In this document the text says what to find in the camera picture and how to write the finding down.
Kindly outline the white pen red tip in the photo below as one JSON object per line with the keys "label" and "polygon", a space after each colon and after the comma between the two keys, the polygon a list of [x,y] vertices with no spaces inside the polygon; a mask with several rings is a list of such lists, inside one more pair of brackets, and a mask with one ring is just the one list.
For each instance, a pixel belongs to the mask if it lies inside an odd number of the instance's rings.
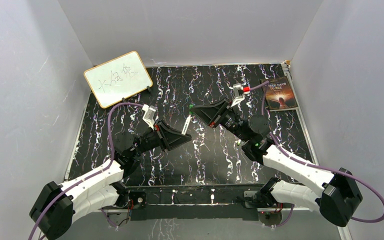
{"label": "white pen red tip", "polygon": [[192,115],[189,114],[188,117],[185,120],[184,125],[183,125],[182,132],[181,132],[182,135],[186,135],[186,133],[188,131],[188,128],[189,128],[189,124],[191,122],[191,118],[192,118]]}

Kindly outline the green pen cap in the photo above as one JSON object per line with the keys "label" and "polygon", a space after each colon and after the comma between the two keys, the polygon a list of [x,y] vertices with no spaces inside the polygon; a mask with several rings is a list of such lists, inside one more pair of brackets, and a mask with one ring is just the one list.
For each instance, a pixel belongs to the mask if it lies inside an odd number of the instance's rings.
{"label": "green pen cap", "polygon": [[192,108],[194,107],[194,105],[193,104],[190,104],[189,105],[189,114],[192,116],[194,113],[193,113],[193,111],[192,111]]}

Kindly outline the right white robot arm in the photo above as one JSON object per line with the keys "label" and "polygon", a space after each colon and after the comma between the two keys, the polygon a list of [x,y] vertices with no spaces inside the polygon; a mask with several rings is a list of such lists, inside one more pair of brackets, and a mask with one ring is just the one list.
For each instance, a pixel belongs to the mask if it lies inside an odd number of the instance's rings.
{"label": "right white robot arm", "polygon": [[245,196],[255,207],[275,207],[288,203],[319,212],[327,221],[345,227],[363,200],[362,194],[345,168],[324,170],[277,146],[270,136],[268,120],[261,114],[243,119],[223,99],[209,105],[196,105],[190,111],[211,128],[223,126],[244,144],[244,154],[253,162],[276,169],[298,183],[288,183],[272,177],[253,196]]}

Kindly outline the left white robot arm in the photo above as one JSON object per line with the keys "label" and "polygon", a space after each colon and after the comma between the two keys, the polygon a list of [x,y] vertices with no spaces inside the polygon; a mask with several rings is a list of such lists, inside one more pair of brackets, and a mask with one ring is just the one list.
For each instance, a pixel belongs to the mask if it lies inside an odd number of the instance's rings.
{"label": "left white robot arm", "polygon": [[125,208],[132,199],[119,181],[140,165],[140,157],[155,148],[171,151],[190,142],[192,136],[163,120],[141,136],[124,132],[115,138],[114,159],[73,180],[46,184],[30,210],[30,218],[48,240],[60,238],[78,219],[105,207]]}

